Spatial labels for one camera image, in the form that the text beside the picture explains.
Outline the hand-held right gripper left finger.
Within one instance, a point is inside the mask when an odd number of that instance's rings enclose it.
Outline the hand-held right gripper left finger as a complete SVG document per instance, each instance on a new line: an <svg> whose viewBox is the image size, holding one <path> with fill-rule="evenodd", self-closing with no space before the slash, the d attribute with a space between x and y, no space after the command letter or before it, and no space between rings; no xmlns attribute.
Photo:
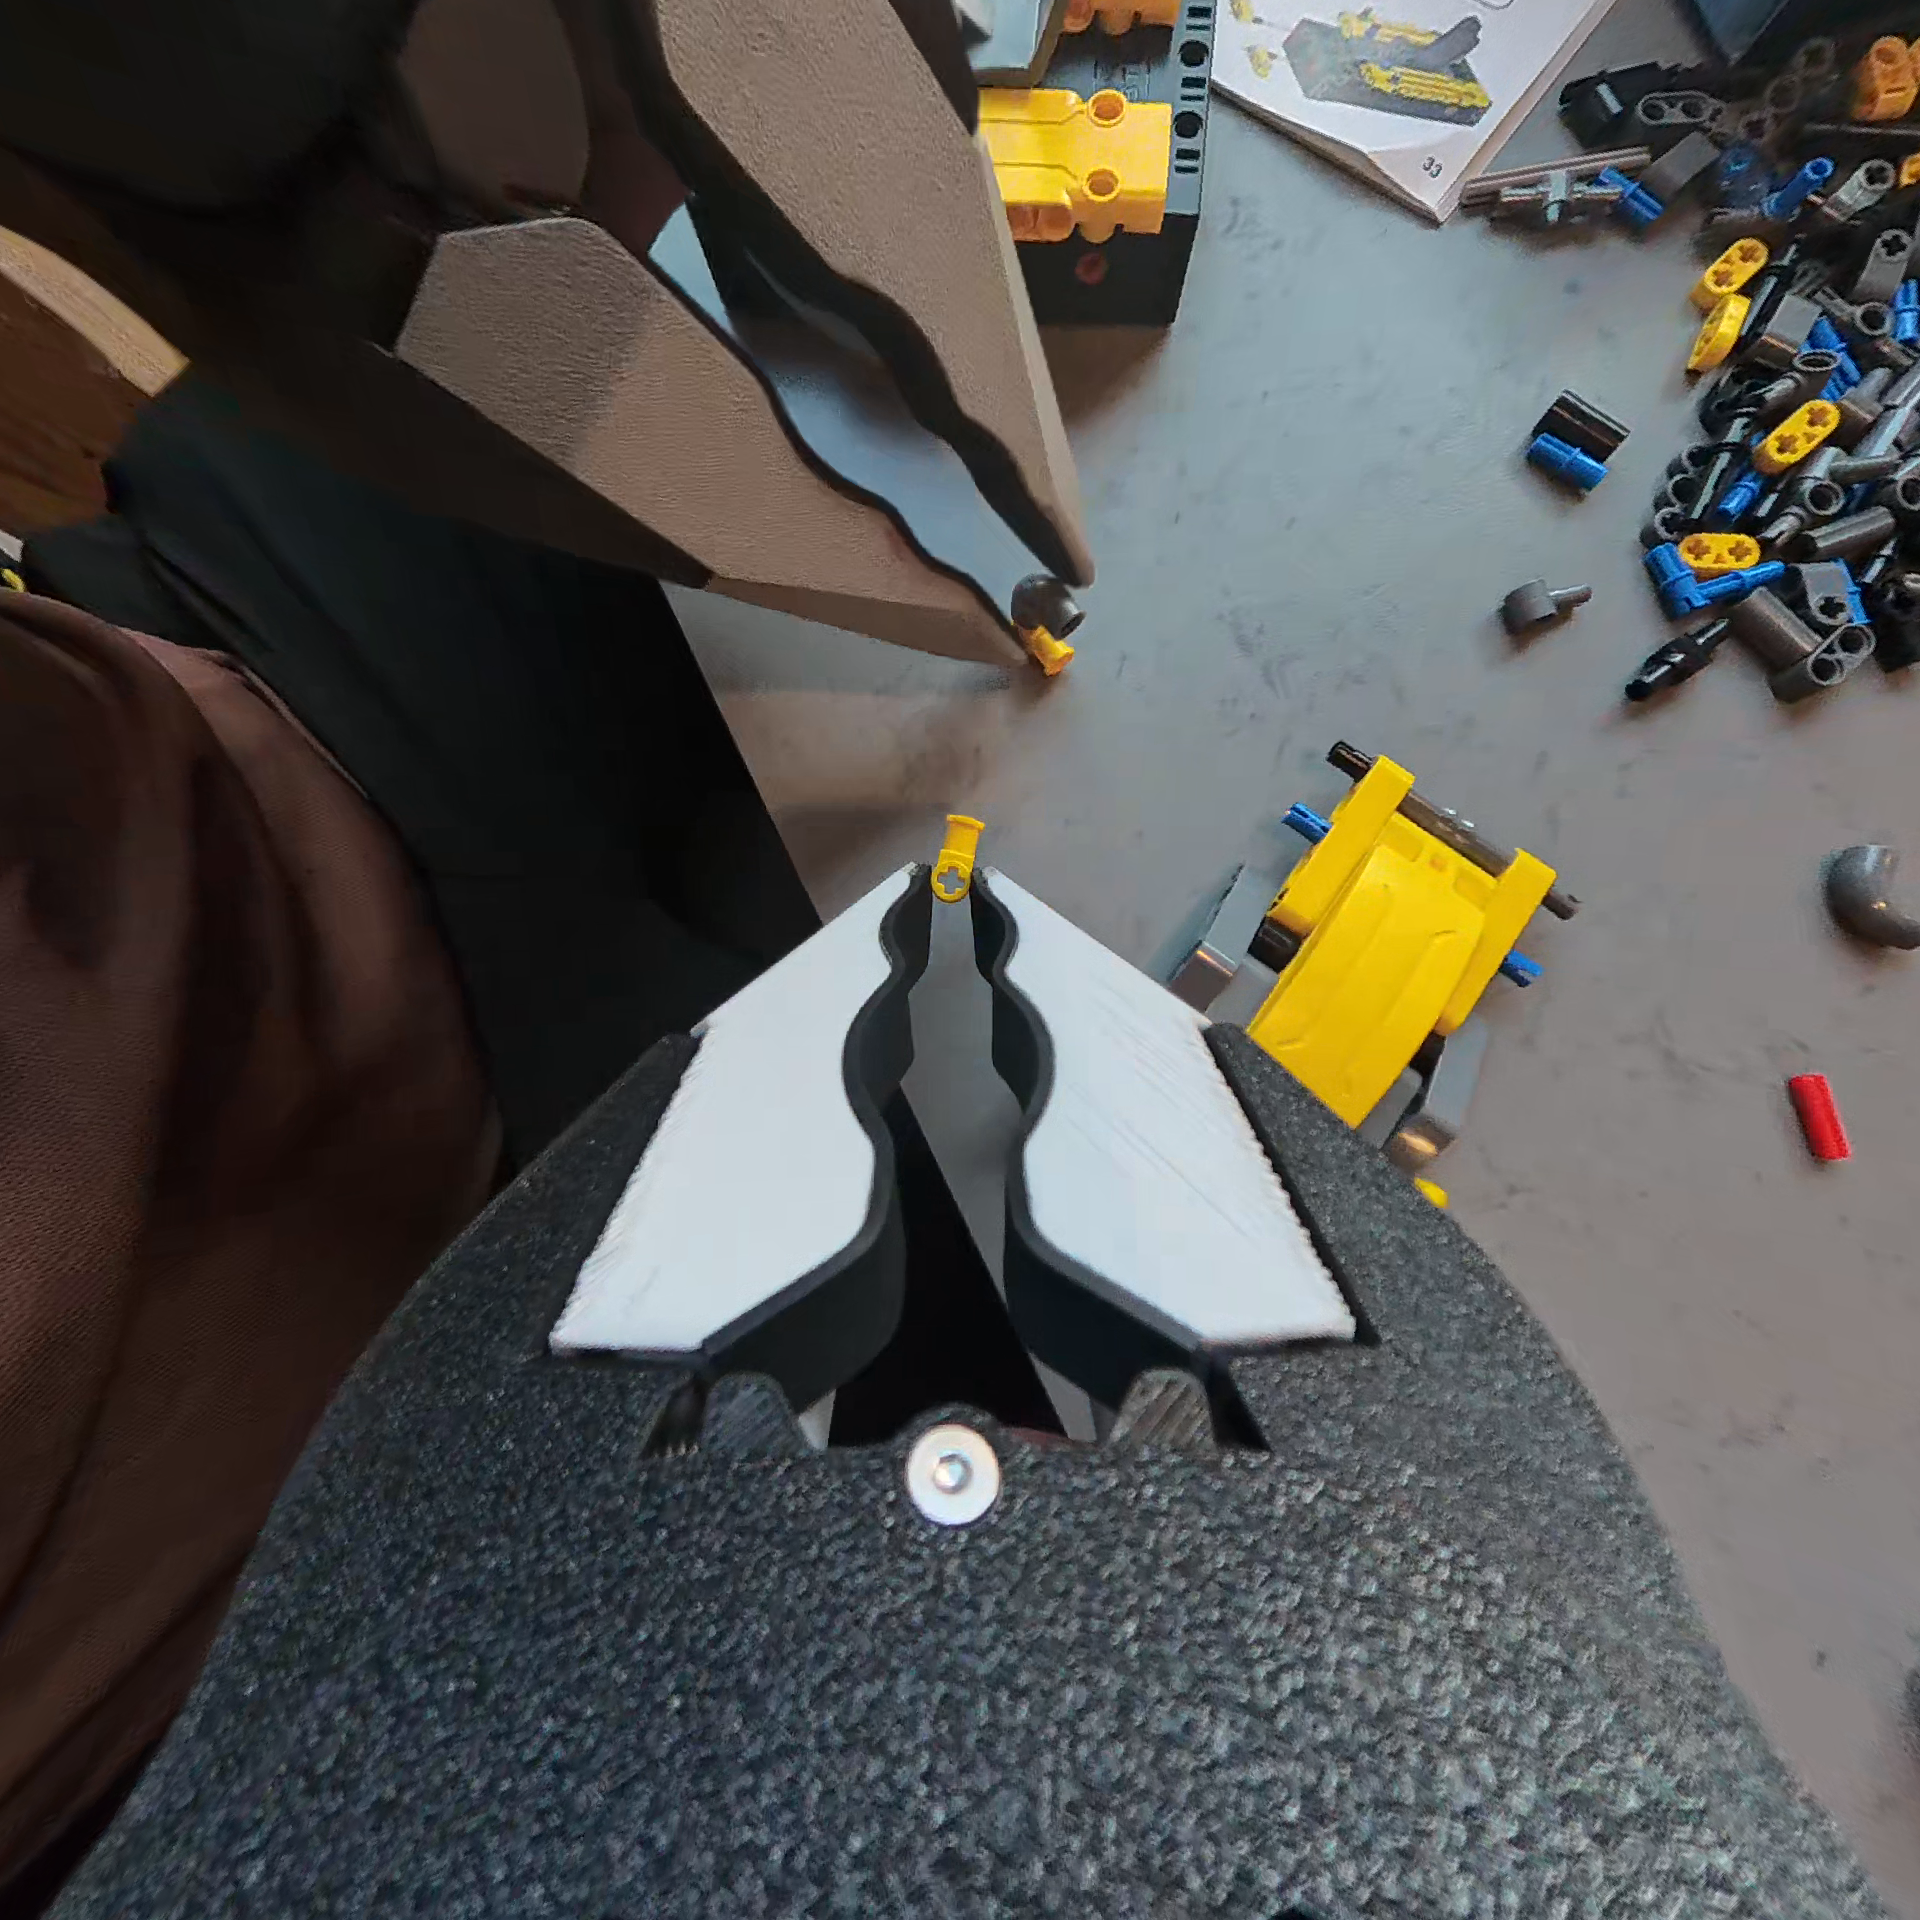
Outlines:
<svg viewBox="0 0 1920 1920"><path fill-rule="evenodd" d="M927 867L900 867L694 1029L551 1353L866 1368L888 1346L904 1230L886 1106L933 905Z"/></svg>

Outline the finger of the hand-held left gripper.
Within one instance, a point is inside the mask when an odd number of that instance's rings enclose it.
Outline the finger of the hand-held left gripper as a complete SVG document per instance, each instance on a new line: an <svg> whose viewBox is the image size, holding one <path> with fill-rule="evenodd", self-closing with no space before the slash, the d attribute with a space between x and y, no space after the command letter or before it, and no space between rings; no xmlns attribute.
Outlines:
<svg viewBox="0 0 1920 1920"><path fill-rule="evenodd" d="M444 233L394 353L708 592L926 656L1028 664L1007 616L808 467L749 359L596 224Z"/></svg>
<svg viewBox="0 0 1920 1920"><path fill-rule="evenodd" d="M958 11L624 3L614 63L692 200L849 328L1039 565L1097 565Z"/></svg>

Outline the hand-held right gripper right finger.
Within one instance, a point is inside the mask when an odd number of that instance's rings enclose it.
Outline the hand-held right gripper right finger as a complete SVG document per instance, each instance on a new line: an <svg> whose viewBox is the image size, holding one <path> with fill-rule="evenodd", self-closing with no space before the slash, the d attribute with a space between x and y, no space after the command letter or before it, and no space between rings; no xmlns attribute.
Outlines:
<svg viewBox="0 0 1920 1920"><path fill-rule="evenodd" d="M1001 1281L1047 1368L1220 1368L1358 1320L1213 1057L1210 1023L998 871L969 894L1018 1106Z"/></svg>

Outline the yellow and black brick assembly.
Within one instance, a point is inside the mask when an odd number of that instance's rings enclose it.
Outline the yellow and black brick assembly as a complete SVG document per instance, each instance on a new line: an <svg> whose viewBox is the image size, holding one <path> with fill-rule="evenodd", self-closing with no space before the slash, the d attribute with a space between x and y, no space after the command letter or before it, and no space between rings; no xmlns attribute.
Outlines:
<svg viewBox="0 0 1920 1920"><path fill-rule="evenodd" d="M988 144L1045 328L1168 329L1205 200L1220 6L962 3Z"/></svg>

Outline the yellow curved brick assembly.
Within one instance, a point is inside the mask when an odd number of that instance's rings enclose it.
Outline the yellow curved brick assembly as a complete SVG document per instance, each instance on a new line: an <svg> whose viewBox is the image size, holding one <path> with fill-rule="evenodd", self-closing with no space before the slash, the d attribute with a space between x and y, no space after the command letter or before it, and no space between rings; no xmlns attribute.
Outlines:
<svg viewBox="0 0 1920 1920"><path fill-rule="evenodd" d="M1247 970L1270 974L1245 1039L1446 1210L1433 1169L1478 1083L1481 999L1498 978L1530 986L1519 935L1543 913L1573 921L1578 902L1393 760L1337 741L1328 763L1349 795L1286 809L1304 853L1282 879L1239 867L1168 990L1206 1014Z"/></svg>

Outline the pile of small brick parts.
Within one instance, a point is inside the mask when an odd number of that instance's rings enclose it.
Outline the pile of small brick parts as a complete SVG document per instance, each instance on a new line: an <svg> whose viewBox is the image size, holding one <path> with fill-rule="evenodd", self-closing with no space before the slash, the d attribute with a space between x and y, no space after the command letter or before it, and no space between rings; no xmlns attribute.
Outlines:
<svg viewBox="0 0 1920 1920"><path fill-rule="evenodd" d="M1656 705L1741 651L1776 705L1918 664L1916 6L1698 6L1717 58L1562 86L1575 155L1465 211L1646 241L1696 224L1680 369L1693 423L1638 558Z"/></svg>

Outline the grey desk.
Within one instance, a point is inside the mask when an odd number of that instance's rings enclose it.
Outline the grey desk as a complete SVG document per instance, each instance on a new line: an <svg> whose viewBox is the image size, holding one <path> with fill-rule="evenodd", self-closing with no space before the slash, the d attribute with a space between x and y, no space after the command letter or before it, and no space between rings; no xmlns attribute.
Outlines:
<svg viewBox="0 0 1920 1920"><path fill-rule="evenodd" d="M1575 1365L1767 1735L1916 1915L1916 955L1822 859L1916 886L1916 678L1777 706L1735 647L1666 699L1638 528L1693 421L1692 224L1426 226L1234 107L1165 335L1047 336L1097 578L1061 683L672 590L822 914L940 841L1145 973L1241 862L1282 871L1325 750L1406 763L1554 865L1439 1187ZM1573 390L1629 435L1585 496L1521 450ZM1508 639L1498 603L1590 586ZM1853 1158L1785 1081L1824 1072Z"/></svg>

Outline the person in brown shirt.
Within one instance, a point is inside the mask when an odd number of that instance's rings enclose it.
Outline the person in brown shirt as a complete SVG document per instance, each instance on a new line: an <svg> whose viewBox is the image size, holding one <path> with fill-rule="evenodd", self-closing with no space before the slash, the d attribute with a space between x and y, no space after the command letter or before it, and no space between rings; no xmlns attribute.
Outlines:
<svg viewBox="0 0 1920 1920"><path fill-rule="evenodd" d="M4 592L4 1915L112 1823L497 1160L441 931L334 757L226 656Z"/></svg>

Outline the instruction booklet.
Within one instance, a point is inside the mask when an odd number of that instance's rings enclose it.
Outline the instruction booklet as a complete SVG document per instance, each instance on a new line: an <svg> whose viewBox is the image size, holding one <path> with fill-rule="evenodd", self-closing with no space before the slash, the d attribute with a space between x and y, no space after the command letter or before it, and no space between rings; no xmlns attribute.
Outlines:
<svg viewBox="0 0 1920 1920"><path fill-rule="evenodd" d="M1444 224L1606 11L1606 3L1229 3L1210 90Z"/></svg>

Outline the black and blue pin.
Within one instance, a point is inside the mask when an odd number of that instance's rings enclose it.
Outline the black and blue pin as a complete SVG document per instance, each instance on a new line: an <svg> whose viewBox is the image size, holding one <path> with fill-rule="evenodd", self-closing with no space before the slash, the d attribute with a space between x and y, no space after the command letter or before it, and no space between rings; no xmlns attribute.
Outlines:
<svg viewBox="0 0 1920 1920"><path fill-rule="evenodd" d="M1530 425L1521 459L1562 493L1585 496L1606 479L1626 435L1621 419L1562 390Z"/></svg>

